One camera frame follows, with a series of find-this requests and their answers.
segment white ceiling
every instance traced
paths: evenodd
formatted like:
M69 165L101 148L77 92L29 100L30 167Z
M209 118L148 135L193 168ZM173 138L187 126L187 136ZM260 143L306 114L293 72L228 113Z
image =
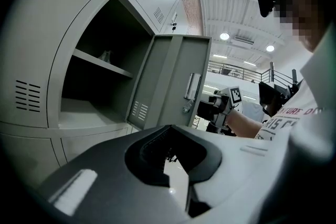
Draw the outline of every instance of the white ceiling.
M263 18L260 15L257 0L201 0L204 34L213 38L211 55L227 56L227 63L251 68L243 63L248 61L260 66L269 62L281 46L286 46L285 37L274 24L273 16ZM222 41L221 33L230 34L228 41ZM242 49L231 43L235 36L254 41L251 49ZM266 51L273 45L275 51Z

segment person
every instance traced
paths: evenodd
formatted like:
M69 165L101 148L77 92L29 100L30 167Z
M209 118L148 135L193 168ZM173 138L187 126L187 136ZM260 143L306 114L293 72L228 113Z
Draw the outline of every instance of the person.
M281 25L290 25L292 34L313 53L317 47L330 42L334 31L334 24L323 11L323 4L323 0L279 0L274 6L274 17L280 19ZM299 91L265 124L234 109L227 115L226 123L237 136L272 140L281 128L294 126L300 118L319 110L303 80Z

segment metal locker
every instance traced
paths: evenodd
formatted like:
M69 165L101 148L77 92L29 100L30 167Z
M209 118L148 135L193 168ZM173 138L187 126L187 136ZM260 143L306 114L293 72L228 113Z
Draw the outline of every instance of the metal locker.
M188 31L189 22L184 10L183 2L179 0L179 3L171 18L168 18L165 22L164 34L176 34L185 35Z
M211 38L154 36L139 75L128 121L140 129L191 126L201 94Z
M48 127L47 88L58 47L90 0L16 0L0 36L0 121Z

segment locker vent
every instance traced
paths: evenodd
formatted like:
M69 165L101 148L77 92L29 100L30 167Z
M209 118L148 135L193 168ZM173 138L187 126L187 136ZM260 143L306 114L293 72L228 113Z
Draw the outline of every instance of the locker vent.
M154 16L156 19L158 19L159 23L162 24L163 23L163 13L161 12L160 8L157 8L156 11L154 12Z
M144 121L147 116L147 110L148 110L148 106L141 104L138 101L135 101L133 110L132 110L132 115Z
M17 80L15 105L17 109L40 112L40 86Z

